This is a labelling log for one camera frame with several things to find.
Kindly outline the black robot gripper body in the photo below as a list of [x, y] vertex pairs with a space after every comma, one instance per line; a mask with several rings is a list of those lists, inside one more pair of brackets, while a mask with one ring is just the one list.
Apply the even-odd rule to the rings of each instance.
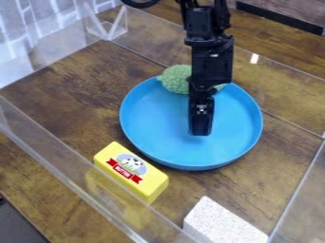
[[189, 93], [209, 93], [232, 79], [233, 41], [225, 33], [231, 14], [225, 0], [203, 6], [197, 0], [175, 0], [180, 6], [184, 44], [191, 48]]

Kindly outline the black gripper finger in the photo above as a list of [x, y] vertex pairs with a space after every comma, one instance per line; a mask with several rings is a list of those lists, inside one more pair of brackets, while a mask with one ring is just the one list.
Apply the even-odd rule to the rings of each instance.
[[213, 97], [208, 91], [197, 91], [188, 85], [187, 121], [192, 136], [207, 136], [212, 131]]

